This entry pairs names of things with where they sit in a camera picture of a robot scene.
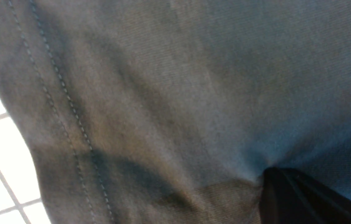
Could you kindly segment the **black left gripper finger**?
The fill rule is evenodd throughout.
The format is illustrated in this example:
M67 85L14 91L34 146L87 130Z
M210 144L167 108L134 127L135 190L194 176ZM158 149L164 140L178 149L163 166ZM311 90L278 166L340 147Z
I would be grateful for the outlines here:
M263 172L262 224L351 224L351 200L297 169Z

